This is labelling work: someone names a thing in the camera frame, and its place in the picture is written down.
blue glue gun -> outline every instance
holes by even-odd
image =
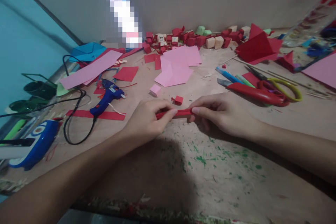
[[[100,116],[113,99],[126,98],[124,95],[125,93],[120,88],[118,88],[112,81],[102,79],[101,84],[105,88],[105,94],[102,100],[95,107],[90,109],[90,113],[94,117]]]

finger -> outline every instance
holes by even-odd
[[[218,102],[220,99],[219,95],[221,94],[213,94],[213,95],[208,95],[208,96],[201,96],[198,98],[196,101],[194,101],[192,104],[190,104],[189,108],[193,107],[207,107],[211,106],[213,103]]]
[[[215,122],[218,117],[217,111],[213,111],[205,107],[193,107],[191,111],[194,114],[199,115],[201,117],[205,117],[206,119],[209,119],[210,121],[213,121],[213,122]]]
[[[147,101],[147,103],[149,104],[150,109],[155,113],[163,108],[169,110],[174,108],[172,103],[168,100],[151,100]]]
[[[177,109],[173,108],[171,110],[168,110],[163,117],[160,120],[157,120],[157,123],[160,125],[160,127],[164,128],[166,125],[170,122],[170,120],[173,119],[173,117],[176,115]]]
[[[210,130],[210,124],[209,124],[208,119],[206,119],[205,117],[202,117],[202,123],[204,125],[205,130],[209,131]]]

blue paper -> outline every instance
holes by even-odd
[[[75,47],[72,50],[71,55],[81,61],[93,61],[99,55],[101,55],[105,50],[106,50],[106,47],[100,44],[91,42],[85,45]],[[76,62],[78,60],[72,57],[69,59],[70,62]]]

wooden table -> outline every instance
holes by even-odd
[[[160,98],[170,100],[176,95],[182,96],[183,104],[177,108],[185,109],[202,95],[227,92],[216,82],[221,76],[215,67],[232,56],[231,49],[201,48],[200,55],[203,63],[191,67],[194,73],[189,81],[184,85],[162,88]],[[141,59],[143,56],[144,51],[140,51],[126,58],[128,63],[123,66],[139,66],[132,82],[138,84],[124,88],[125,100],[112,103],[118,111],[127,113],[125,121],[98,120],[91,136],[79,146],[65,143],[61,130],[50,149],[54,149],[51,159],[40,161],[30,171],[10,169],[2,178],[2,188],[6,189],[5,180],[14,183],[12,189],[16,188],[18,181],[29,183],[121,130],[139,101],[152,98],[149,88],[160,73],[160,70],[154,70],[154,62],[145,64]],[[226,65],[231,73],[247,72],[244,65],[235,60]],[[274,62],[258,66],[314,85],[314,81],[302,73],[294,75]],[[112,72],[107,72],[103,77],[112,79],[112,75]],[[118,81],[117,85],[127,86],[129,83]],[[238,95],[236,97],[242,106],[264,122],[335,140],[335,98],[319,99],[306,95],[305,88],[298,88],[303,93],[303,101],[283,108],[260,107]],[[98,95],[93,94],[95,85],[86,90],[88,96],[82,101],[82,110],[89,110],[98,103]],[[65,116],[74,104],[75,101],[57,104],[45,118]],[[91,123],[89,118],[73,118],[71,140],[81,140]],[[331,189],[334,188],[310,173],[246,140],[216,131],[207,135],[195,123],[174,119],[157,139],[114,164],[74,206],[108,214],[122,212],[123,215],[152,220],[190,218],[210,222],[211,219],[230,218],[256,223],[335,223],[336,202],[321,191]]]

bamboo skewer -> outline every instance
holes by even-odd
[[[222,63],[219,63],[218,65],[223,65],[225,62],[228,62],[229,60],[232,60],[234,57],[237,57],[237,55],[235,55],[235,56],[233,56],[233,57],[231,57],[231,58],[225,60],[225,61],[222,62]]]
[[[278,79],[282,79],[282,80],[284,80],[284,81],[287,81],[287,82],[289,82],[289,83],[291,83],[291,84],[293,84],[293,85],[295,85],[295,86],[300,85],[300,86],[302,86],[302,87],[304,87],[304,88],[311,89],[311,90],[314,90],[314,91],[317,92],[317,93],[323,94],[323,95],[326,96],[326,97],[330,97],[330,95],[327,94],[327,93],[324,93],[324,92],[322,92],[322,91],[320,91],[320,90],[318,90],[318,89],[312,88],[312,87],[310,87],[310,86],[308,86],[308,85],[302,84],[302,83],[297,82],[297,81],[294,81],[294,80],[292,80],[292,79],[283,77],[283,76],[280,75],[280,74],[277,74],[277,73],[274,73],[274,72],[271,72],[271,71],[263,70],[263,69],[261,69],[261,68],[259,68],[259,67],[256,67],[256,66],[251,65],[251,64],[249,64],[249,63],[246,63],[246,62],[244,62],[244,61],[241,61],[240,59],[236,59],[236,58],[233,58],[233,59],[236,60],[236,61],[239,61],[240,63],[243,63],[243,64],[245,64],[245,65],[248,65],[248,66],[250,66],[250,67],[253,67],[253,68],[255,68],[255,69],[259,70],[259,71],[262,71],[262,72],[265,72],[265,73],[267,73],[267,74],[269,74],[269,75],[272,75],[272,76],[274,76],[274,77],[277,77]]]

